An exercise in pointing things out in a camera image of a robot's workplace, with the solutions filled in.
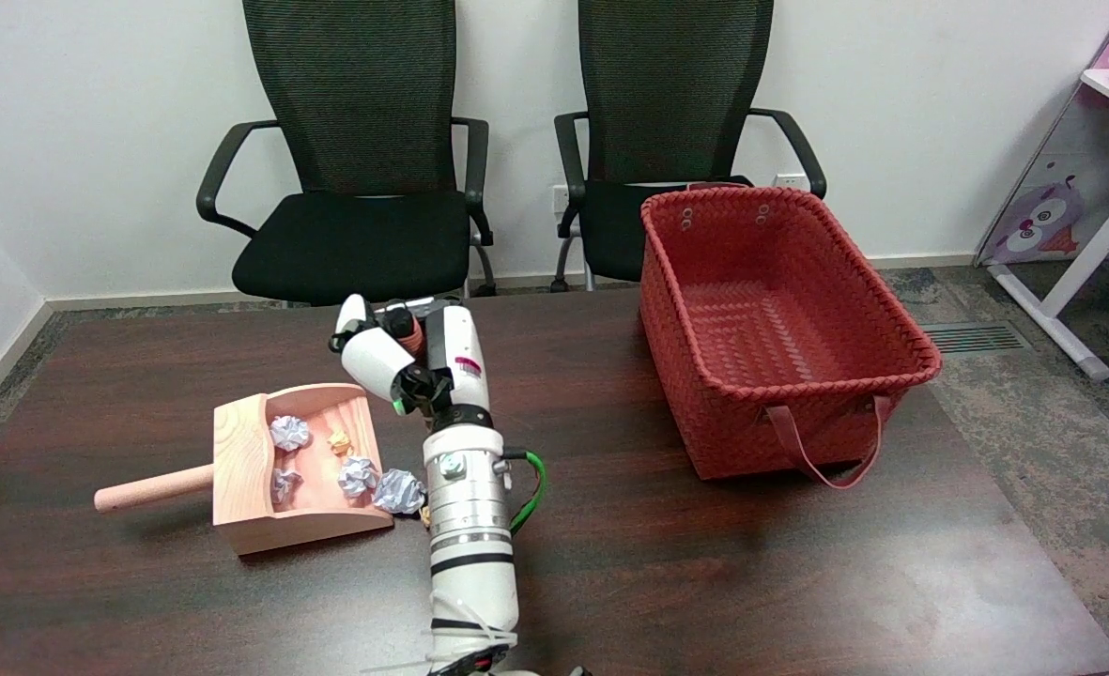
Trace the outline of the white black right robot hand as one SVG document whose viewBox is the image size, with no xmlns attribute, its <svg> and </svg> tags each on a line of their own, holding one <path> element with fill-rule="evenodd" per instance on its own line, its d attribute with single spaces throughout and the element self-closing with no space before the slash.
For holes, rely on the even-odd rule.
<svg viewBox="0 0 1109 676">
<path fill-rule="evenodd" d="M 328 349 L 356 385 L 396 414 L 420 412 L 429 431 L 490 428 L 488 376 L 471 313 L 456 297 L 391 300 L 362 295 L 340 304 Z"/>
</svg>

